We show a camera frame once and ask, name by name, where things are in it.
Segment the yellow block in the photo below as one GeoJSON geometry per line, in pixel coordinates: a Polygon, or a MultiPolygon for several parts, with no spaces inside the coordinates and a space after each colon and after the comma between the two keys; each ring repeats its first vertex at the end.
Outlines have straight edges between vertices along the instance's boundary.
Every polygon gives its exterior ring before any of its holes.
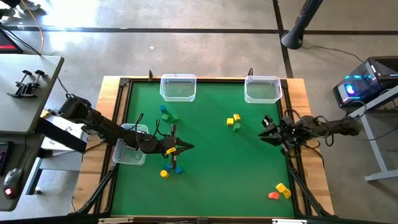
{"type": "Polygon", "coordinates": [[[235,121],[240,121],[241,117],[238,114],[234,114],[234,120],[235,121]]]}
{"type": "Polygon", "coordinates": [[[290,192],[289,189],[286,189],[285,191],[283,191],[282,194],[285,196],[286,199],[288,199],[292,196],[292,193],[290,192]]]}
{"type": "Polygon", "coordinates": [[[166,150],[166,154],[170,154],[170,153],[175,152],[175,151],[176,151],[176,148],[173,147],[173,148],[170,148],[170,149],[166,150]]]}
{"type": "Polygon", "coordinates": [[[47,110],[42,110],[42,113],[40,114],[41,118],[48,118],[50,116],[50,112],[48,112],[47,110]]]}
{"type": "Polygon", "coordinates": [[[276,189],[279,191],[279,193],[283,193],[285,190],[287,190],[287,188],[285,187],[285,185],[282,184],[282,183],[276,185],[276,189]]]}
{"type": "Polygon", "coordinates": [[[228,126],[234,125],[234,119],[233,119],[233,118],[228,118],[228,119],[226,120],[226,125],[228,125],[228,126]]]}
{"type": "Polygon", "coordinates": [[[169,177],[169,173],[166,170],[162,170],[160,172],[160,176],[163,178],[168,178],[169,177]]]}

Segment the green table surface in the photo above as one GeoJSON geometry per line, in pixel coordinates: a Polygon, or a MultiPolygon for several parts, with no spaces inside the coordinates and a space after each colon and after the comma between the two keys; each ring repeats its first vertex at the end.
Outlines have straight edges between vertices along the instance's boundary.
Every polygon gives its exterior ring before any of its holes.
{"type": "MultiPolygon", "coordinates": [[[[112,215],[199,217],[293,217],[290,199],[280,194],[268,198],[278,183],[288,188],[285,158],[280,148],[262,142],[266,114],[278,120],[277,105],[249,104],[242,83],[197,83],[193,102],[166,102],[159,83],[134,83],[127,116],[155,131],[160,105],[177,114],[177,136],[195,147],[178,157],[183,172],[160,172],[170,158],[149,154],[142,166],[121,164],[114,193],[112,215]],[[226,119],[237,113],[241,129],[234,133],[226,119]]],[[[171,123],[161,121],[160,131],[171,123]]]]}

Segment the gray floor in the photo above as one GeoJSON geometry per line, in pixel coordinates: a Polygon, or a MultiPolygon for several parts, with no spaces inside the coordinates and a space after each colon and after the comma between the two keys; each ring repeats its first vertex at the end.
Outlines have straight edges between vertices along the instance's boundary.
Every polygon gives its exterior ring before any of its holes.
{"type": "MultiPolygon", "coordinates": [[[[43,26],[105,28],[222,28],[276,29],[272,0],[43,0],[36,12],[43,26]]],[[[304,0],[279,0],[285,29],[293,26],[304,0]]],[[[398,30],[396,0],[325,0],[309,25],[313,30],[398,30]]],[[[19,12],[3,19],[6,26],[35,26],[19,12]]],[[[40,47],[38,32],[16,35],[40,47]]],[[[45,32],[45,55],[61,55],[60,78],[70,92],[94,105],[105,75],[194,73],[198,76],[286,77],[277,34],[150,34],[105,32],[45,32]]],[[[398,55],[393,35],[306,35],[304,46],[334,47],[358,55],[398,55]]],[[[289,50],[295,78],[304,78],[313,114],[329,119],[344,115],[331,89],[359,62],[352,56],[323,49],[289,50]]],[[[56,84],[47,108],[59,108],[63,91],[56,84]]],[[[344,218],[395,223],[398,220],[398,179],[373,184],[364,175],[379,172],[368,142],[337,136],[333,147],[322,143],[326,176],[335,213],[344,218]]],[[[398,168],[396,152],[391,166],[398,168]]],[[[76,172],[45,171],[39,186],[43,195],[23,196],[14,212],[0,219],[66,214],[76,185],[76,172]]]]}

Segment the blue led light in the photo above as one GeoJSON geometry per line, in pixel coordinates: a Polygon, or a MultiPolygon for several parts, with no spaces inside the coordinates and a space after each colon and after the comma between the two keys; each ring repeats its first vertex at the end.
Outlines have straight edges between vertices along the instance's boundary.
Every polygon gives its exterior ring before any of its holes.
{"type": "Polygon", "coordinates": [[[353,86],[352,85],[346,85],[346,91],[349,94],[354,94],[355,91],[353,90],[353,86]]]}

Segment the transparent container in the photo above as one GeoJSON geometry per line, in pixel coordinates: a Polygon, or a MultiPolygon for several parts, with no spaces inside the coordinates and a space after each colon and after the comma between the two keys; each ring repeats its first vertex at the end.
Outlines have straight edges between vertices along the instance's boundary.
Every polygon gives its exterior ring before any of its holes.
{"type": "MultiPolygon", "coordinates": [[[[122,124],[121,127],[124,129],[129,129],[133,127],[134,124],[122,124]]],[[[142,124],[137,125],[138,132],[148,133],[148,127],[142,124]]],[[[116,147],[113,153],[113,161],[121,164],[129,165],[143,165],[145,162],[146,154],[144,154],[140,149],[136,150],[132,147],[128,147],[122,143],[121,139],[116,142],[116,147]]]]}
{"type": "Polygon", "coordinates": [[[194,74],[164,74],[160,81],[160,94],[165,101],[192,102],[197,93],[194,74]]]}
{"type": "Polygon", "coordinates": [[[279,77],[250,75],[244,80],[244,100],[248,103],[275,103],[281,97],[279,77]]]}

